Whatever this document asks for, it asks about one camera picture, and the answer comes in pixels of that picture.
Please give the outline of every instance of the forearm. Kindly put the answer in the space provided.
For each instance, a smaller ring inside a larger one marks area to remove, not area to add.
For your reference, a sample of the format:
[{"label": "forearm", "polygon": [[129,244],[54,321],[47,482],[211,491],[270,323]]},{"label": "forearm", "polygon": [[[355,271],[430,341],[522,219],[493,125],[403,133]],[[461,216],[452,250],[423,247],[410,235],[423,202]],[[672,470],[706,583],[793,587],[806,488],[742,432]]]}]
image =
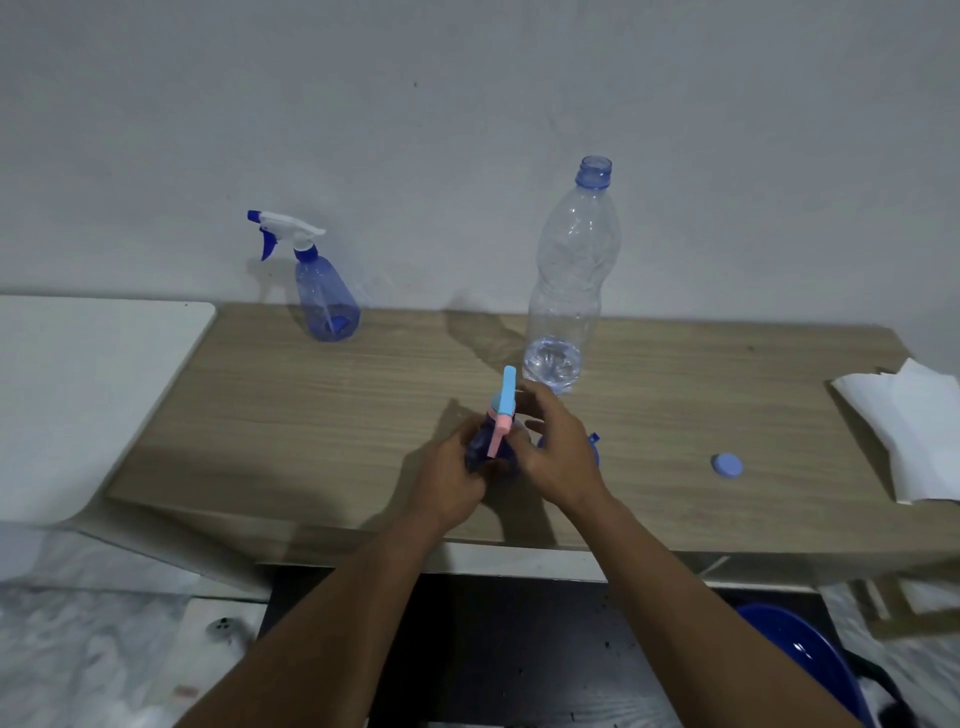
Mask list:
[{"label": "forearm", "polygon": [[567,510],[685,726],[858,725],[605,489]]},{"label": "forearm", "polygon": [[360,726],[423,560],[431,523],[398,519],[305,597],[178,724]]}]

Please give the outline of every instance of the left hand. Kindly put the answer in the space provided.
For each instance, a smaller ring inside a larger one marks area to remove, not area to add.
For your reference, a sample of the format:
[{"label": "left hand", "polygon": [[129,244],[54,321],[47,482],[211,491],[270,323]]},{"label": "left hand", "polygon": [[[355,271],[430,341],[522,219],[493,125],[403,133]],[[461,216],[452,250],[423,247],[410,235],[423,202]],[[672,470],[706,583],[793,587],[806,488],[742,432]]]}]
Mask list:
[{"label": "left hand", "polygon": [[439,443],[431,445],[417,480],[414,482],[405,514],[423,519],[440,540],[451,528],[466,521],[487,492],[485,475],[495,468],[487,464],[480,473],[468,473],[464,463],[466,447],[484,422],[484,415],[474,414]]}]

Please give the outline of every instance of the clear plastic bottle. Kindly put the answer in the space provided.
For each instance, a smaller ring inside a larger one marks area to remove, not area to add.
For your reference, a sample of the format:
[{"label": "clear plastic bottle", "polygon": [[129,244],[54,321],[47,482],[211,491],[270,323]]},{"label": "clear plastic bottle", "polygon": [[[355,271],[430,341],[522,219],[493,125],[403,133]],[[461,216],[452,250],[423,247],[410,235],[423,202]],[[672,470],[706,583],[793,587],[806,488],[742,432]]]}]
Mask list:
[{"label": "clear plastic bottle", "polygon": [[600,286],[620,252],[620,223],[607,192],[612,167],[606,157],[584,157],[577,186],[540,233],[523,375],[558,395],[580,376],[584,347],[600,317]]}]

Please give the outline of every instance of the spray nozzle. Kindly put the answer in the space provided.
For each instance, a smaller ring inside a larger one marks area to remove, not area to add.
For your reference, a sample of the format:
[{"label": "spray nozzle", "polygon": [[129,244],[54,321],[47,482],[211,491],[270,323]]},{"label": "spray nozzle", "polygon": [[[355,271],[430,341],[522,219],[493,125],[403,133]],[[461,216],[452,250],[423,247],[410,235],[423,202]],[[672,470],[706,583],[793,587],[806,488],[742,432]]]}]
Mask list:
[{"label": "spray nozzle", "polygon": [[297,253],[306,253],[311,249],[315,253],[317,249],[313,244],[314,238],[326,233],[326,230],[314,228],[296,217],[279,215],[275,212],[251,209],[247,210],[247,219],[259,225],[260,232],[263,233],[263,256],[260,260],[270,257],[270,253],[274,251],[280,240],[289,240],[293,243],[294,251]]}]

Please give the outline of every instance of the plastic water bottle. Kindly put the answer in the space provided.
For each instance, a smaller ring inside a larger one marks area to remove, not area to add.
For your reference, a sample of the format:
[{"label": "plastic water bottle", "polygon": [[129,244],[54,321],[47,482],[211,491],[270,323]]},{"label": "plastic water bottle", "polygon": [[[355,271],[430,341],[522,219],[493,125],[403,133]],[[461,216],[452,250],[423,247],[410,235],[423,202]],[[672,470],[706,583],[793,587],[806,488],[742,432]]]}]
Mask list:
[{"label": "plastic water bottle", "polygon": [[620,224],[607,191],[612,167],[606,157],[584,157],[577,186],[540,233],[523,375],[558,395],[580,376],[584,346],[600,318],[600,286],[620,252]]},{"label": "plastic water bottle", "polygon": [[326,233],[296,217],[252,209],[247,219],[260,226],[263,256],[270,257],[283,240],[293,244],[294,274],[307,328],[321,341],[343,341],[360,326],[360,306],[333,264],[317,251],[314,240]]}]

